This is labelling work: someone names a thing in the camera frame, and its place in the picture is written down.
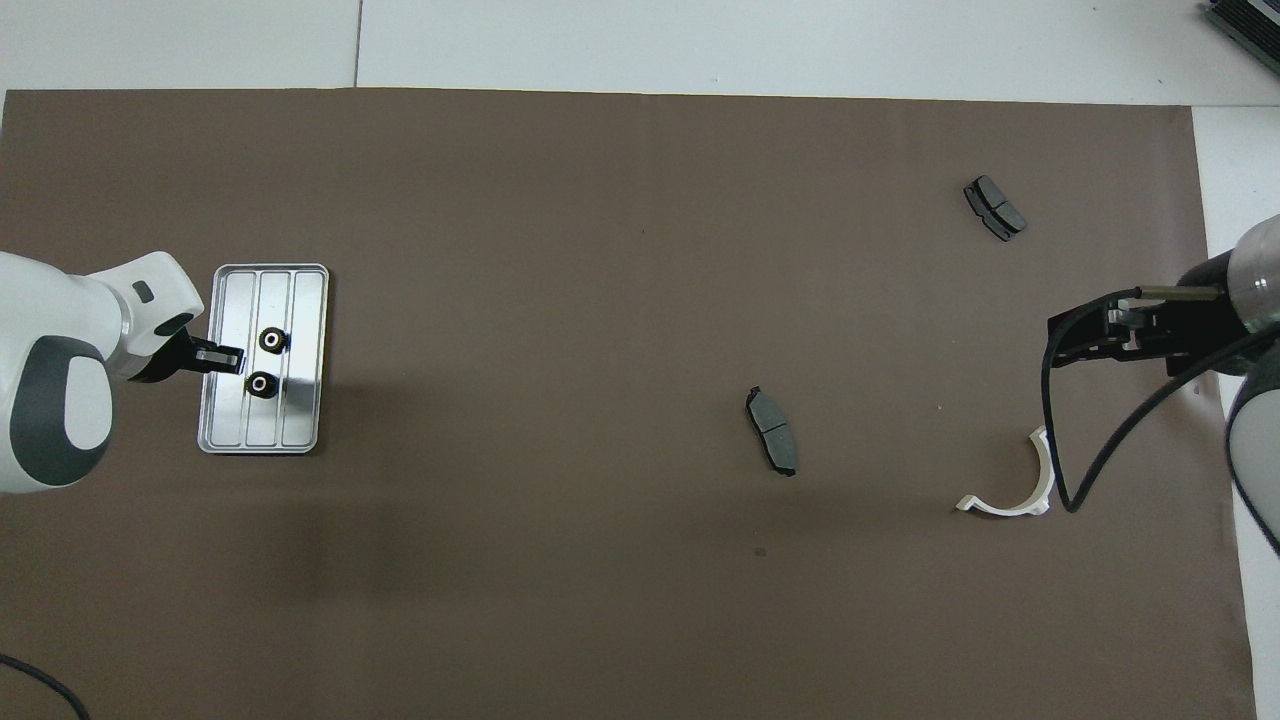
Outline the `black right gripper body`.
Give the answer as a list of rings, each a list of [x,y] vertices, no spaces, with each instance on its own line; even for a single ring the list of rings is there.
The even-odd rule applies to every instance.
[[[1165,360],[1169,377],[1184,373],[1194,363],[1243,338],[1243,324],[1228,288],[1230,260],[1231,254],[1219,254],[1178,281],[1178,286],[1216,287],[1221,295],[1213,301],[1171,302],[1170,328],[1181,355]]]

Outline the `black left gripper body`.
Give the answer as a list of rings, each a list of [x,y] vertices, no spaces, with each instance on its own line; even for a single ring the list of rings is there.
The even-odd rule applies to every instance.
[[[166,380],[178,372],[202,373],[195,366],[197,348],[186,329],[193,319],[195,314],[180,313],[163,322],[154,331],[163,343],[128,382],[150,384]]]

